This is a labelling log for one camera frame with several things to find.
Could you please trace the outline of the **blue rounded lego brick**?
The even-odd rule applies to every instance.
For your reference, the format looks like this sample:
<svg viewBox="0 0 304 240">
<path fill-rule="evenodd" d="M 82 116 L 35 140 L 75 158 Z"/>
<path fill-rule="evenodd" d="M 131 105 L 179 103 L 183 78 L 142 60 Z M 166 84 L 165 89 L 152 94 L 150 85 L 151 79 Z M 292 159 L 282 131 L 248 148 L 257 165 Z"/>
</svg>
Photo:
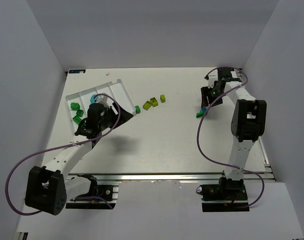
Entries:
<svg viewBox="0 0 304 240">
<path fill-rule="evenodd" d="M 96 103 L 97 100 L 98 100 L 98 98 L 99 98 L 98 95 L 96 95 L 96 94 L 92 95 L 91 98 L 90 98 L 90 103 L 91 103 L 91 104 Z"/>
</svg>

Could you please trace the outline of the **green wedge lego brick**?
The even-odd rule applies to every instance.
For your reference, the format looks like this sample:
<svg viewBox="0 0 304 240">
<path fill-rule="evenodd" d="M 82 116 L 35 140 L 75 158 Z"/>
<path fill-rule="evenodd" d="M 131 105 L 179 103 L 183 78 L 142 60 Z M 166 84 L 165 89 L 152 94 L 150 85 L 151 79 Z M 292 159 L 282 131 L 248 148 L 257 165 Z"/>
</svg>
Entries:
<svg viewBox="0 0 304 240">
<path fill-rule="evenodd" d="M 79 110 L 76 111 L 76 115 L 78 117 L 82 117 L 84 115 L 84 111 L 82 109 L 79 109 Z"/>
</svg>

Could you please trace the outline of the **green long lego brick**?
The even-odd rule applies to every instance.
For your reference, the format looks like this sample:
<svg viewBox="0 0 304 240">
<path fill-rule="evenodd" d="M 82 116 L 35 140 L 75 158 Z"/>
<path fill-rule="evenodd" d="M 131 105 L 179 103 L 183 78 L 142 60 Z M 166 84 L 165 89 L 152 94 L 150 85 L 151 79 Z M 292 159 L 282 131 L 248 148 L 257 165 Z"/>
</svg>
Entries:
<svg viewBox="0 0 304 240">
<path fill-rule="evenodd" d="M 76 123 L 78 126 L 79 125 L 84 125 L 86 123 L 86 118 L 81 118 L 77 115 L 75 115 L 73 118 L 72 118 L 73 122 Z"/>
</svg>

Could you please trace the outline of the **green square lego brick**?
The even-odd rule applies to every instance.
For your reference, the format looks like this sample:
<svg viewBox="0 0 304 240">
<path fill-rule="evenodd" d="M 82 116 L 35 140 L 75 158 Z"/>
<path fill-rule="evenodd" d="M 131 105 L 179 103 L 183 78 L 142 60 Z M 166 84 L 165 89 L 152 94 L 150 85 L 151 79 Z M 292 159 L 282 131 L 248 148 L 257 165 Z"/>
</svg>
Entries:
<svg viewBox="0 0 304 240">
<path fill-rule="evenodd" d="M 80 110 L 80 104 L 78 102 L 71 102 L 70 103 L 70 109 L 73 111 L 78 111 Z"/>
</svg>

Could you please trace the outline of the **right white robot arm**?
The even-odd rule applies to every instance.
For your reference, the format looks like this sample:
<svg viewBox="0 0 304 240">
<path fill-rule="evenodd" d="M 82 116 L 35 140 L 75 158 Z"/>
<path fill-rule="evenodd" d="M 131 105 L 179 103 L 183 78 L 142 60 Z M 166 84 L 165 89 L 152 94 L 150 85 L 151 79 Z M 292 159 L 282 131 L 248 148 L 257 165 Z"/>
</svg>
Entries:
<svg viewBox="0 0 304 240">
<path fill-rule="evenodd" d="M 216 67 L 217 79 L 211 80 L 207 74 L 208 85 L 201 88 L 202 118 L 209 110 L 223 103 L 224 97 L 234 104 L 230 130 L 233 136 L 232 149 L 223 175 L 217 186 L 206 185 L 202 193 L 206 201 L 233 201 L 244 190 L 244 173 L 246 162 L 255 142 L 264 134 L 266 124 L 267 103 L 258 100 L 246 89 L 247 80 L 233 77 L 233 67 Z"/>
</svg>

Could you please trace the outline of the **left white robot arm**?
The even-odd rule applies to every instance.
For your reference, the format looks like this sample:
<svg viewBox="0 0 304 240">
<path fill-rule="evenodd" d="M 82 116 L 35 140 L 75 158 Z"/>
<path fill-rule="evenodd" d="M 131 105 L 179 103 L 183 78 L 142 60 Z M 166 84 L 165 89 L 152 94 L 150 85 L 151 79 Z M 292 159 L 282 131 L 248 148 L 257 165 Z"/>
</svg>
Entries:
<svg viewBox="0 0 304 240">
<path fill-rule="evenodd" d="M 71 145 L 42 167 L 34 166 L 29 174 L 25 205 L 51 215 L 58 215 L 70 200 L 100 197 L 97 179 L 88 173 L 68 179 L 76 164 L 89 153 L 106 129 L 113 130 L 133 118 L 118 104 L 92 103 L 74 133 Z"/>
</svg>

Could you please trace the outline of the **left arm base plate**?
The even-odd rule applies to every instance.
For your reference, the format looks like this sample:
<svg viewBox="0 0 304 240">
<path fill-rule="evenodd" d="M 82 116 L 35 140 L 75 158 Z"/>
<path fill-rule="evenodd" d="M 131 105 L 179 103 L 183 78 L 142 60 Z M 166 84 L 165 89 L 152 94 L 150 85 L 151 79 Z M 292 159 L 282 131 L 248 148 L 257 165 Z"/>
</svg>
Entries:
<svg viewBox="0 0 304 240">
<path fill-rule="evenodd" d="M 65 180 L 67 209 L 78 210 L 112 210 L 116 203 L 113 197 L 114 186 L 98 183 L 90 174 L 79 174 Z"/>
</svg>

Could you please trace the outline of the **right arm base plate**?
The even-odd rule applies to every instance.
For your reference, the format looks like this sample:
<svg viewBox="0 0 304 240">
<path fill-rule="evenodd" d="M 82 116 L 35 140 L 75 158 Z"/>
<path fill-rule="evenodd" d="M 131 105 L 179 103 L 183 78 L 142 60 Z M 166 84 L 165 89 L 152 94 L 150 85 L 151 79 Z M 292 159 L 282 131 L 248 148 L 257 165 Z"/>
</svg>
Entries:
<svg viewBox="0 0 304 240">
<path fill-rule="evenodd" d="M 245 186 L 236 190 L 219 190 L 219 184 L 202 184 L 196 189 L 201 196 L 203 213 L 249 212 L 248 195 Z"/>
</svg>

